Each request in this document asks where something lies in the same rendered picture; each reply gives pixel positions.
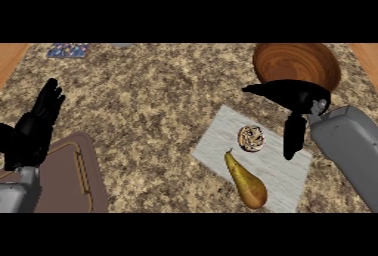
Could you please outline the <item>blue patterned flat object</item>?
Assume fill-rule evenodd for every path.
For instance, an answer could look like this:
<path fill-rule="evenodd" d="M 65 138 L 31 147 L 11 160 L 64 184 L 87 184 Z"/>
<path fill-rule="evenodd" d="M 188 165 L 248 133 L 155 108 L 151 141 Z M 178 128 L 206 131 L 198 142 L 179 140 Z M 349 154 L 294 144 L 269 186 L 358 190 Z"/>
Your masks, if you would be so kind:
<path fill-rule="evenodd" d="M 48 51 L 49 58 L 85 58 L 89 50 L 87 43 L 54 43 Z"/>

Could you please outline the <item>yellow-brown pear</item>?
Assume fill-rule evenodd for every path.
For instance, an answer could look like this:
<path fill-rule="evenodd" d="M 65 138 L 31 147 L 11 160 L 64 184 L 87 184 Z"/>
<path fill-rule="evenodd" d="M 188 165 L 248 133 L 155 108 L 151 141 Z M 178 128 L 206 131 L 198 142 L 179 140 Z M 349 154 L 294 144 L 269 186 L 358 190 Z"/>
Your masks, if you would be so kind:
<path fill-rule="evenodd" d="M 225 153 L 225 161 L 244 204 L 251 209 L 262 208 L 268 202 L 268 189 L 262 179 L 241 165 L 232 151 Z"/>

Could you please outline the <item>pale grey placemat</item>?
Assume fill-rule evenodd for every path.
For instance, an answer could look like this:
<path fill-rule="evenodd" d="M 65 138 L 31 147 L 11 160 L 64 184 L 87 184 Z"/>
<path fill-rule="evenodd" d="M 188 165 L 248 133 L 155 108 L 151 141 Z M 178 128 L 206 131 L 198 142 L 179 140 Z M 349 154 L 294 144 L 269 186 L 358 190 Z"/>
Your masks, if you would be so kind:
<path fill-rule="evenodd" d="M 247 152 L 238 143 L 244 126 L 256 125 L 265 135 L 265 146 L 259 152 Z M 305 190 L 312 154 L 302 150 L 294 158 L 284 158 L 284 138 L 251 118 L 226 105 L 198 141 L 192 156 L 228 181 L 234 181 L 225 162 L 225 153 L 232 155 L 247 170 L 262 179 L 268 188 L 265 207 L 276 213 L 294 213 Z"/>

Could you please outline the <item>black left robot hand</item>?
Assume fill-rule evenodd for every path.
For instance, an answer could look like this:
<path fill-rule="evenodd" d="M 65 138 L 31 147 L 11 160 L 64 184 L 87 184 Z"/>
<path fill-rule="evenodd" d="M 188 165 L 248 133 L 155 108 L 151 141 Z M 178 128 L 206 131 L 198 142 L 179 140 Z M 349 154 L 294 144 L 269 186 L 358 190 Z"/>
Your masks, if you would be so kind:
<path fill-rule="evenodd" d="M 23 115 L 17 125 L 0 123 L 0 153 L 5 154 L 6 171 L 15 171 L 25 166 L 39 167 L 43 163 L 64 101 L 58 80 L 51 78 L 33 109 Z"/>

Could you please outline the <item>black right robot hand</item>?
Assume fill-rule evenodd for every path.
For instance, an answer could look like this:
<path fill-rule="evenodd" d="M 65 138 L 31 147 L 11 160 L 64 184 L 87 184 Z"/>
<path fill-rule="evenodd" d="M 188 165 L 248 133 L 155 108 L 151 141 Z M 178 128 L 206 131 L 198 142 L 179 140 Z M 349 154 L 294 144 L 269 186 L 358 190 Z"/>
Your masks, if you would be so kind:
<path fill-rule="evenodd" d="M 266 97 L 291 111 L 284 128 L 284 157 L 291 160 L 305 144 L 307 120 L 303 115 L 321 116 L 325 113 L 331 92 L 321 85 L 293 79 L 248 85 L 243 91 Z"/>

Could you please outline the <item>brown wooden bowl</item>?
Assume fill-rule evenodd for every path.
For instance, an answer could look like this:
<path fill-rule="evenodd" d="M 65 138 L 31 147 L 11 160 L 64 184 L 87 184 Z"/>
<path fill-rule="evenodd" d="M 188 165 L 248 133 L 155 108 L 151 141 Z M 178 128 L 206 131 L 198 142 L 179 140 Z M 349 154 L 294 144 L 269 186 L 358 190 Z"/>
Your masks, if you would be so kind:
<path fill-rule="evenodd" d="M 253 66 L 262 82 L 305 80 L 334 91 L 341 82 L 337 57 L 322 43 L 257 43 Z"/>

